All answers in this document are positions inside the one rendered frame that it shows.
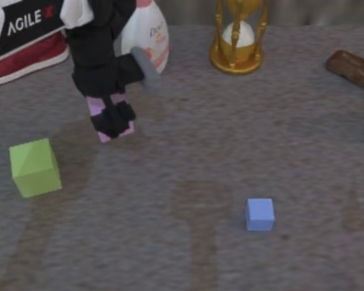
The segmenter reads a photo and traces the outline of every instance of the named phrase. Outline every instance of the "green object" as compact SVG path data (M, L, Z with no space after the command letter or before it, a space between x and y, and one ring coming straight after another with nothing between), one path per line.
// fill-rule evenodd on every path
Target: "green object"
M62 189L58 164L47 138L10 147L12 179L24 198Z

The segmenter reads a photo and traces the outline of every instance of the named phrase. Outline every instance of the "blue block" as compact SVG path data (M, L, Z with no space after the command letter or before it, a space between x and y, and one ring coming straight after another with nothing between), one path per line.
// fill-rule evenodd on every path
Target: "blue block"
M274 203L272 199L248 199L245 211L247 230L268 232L274 226Z

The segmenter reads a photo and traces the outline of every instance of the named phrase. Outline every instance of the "hourglass base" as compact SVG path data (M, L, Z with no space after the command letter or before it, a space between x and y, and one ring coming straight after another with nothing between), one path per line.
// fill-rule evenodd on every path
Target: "hourglass base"
M220 71L232 75L247 75L257 69L263 62L263 53L261 52L258 58L250 58L244 62L237 62L234 67L229 65L229 61L222 54L221 50L213 44L210 50L211 63Z

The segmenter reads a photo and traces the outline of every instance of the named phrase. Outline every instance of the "golden hourglass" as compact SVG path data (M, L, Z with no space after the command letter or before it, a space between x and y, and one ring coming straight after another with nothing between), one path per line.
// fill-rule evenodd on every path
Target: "golden hourglass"
M263 10L257 29L257 39L247 18L261 6ZM233 23L224 30L224 2L233 16ZM261 42L267 26L268 0L217 0L216 34L210 50L212 64L225 73L252 73L263 61Z

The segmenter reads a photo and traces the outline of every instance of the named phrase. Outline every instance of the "gray tabletop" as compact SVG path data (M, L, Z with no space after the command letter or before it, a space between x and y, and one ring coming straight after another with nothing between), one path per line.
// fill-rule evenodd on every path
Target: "gray tabletop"
M323 68L364 27L269 27L249 76L171 27L136 134L100 144L71 61L0 87L0 291L364 291L364 89ZM22 199L8 148L48 137L64 188ZM248 198L273 198L268 233Z

